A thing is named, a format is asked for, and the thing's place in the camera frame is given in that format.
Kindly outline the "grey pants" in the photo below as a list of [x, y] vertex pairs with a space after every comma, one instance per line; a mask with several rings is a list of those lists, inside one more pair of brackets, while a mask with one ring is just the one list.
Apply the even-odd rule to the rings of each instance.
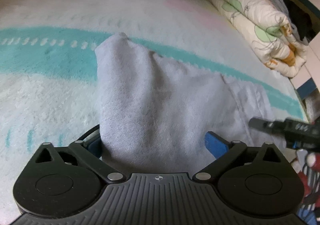
[[274, 118], [264, 88], [159, 56], [118, 33], [95, 49], [102, 159], [119, 172], [190, 175], [214, 156], [212, 131], [248, 146], [285, 140], [249, 127]]

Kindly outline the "red patterned cloth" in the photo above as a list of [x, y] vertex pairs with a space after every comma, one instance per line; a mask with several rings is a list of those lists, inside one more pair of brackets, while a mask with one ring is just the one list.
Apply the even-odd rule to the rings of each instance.
[[304, 185], [297, 215], [306, 224], [319, 224], [319, 153], [299, 149], [291, 165]]

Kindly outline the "white floral folded quilt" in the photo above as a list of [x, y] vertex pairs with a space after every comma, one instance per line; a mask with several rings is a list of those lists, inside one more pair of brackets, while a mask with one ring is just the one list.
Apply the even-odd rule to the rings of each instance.
[[295, 77], [307, 47], [294, 36], [289, 18], [269, 0], [209, 0], [271, 70]]

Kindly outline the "pastel striped bed blanket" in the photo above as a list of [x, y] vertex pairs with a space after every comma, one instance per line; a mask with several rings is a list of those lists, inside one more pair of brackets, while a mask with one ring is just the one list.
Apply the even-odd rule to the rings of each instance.
[[278, 118], [305, 120], [295, 88], [266, 68], [208, 0], [1, 0], [1, 224], [40, 143], [96, 125], [95, 48], [124, 32], [149, 49], [264, 87]]

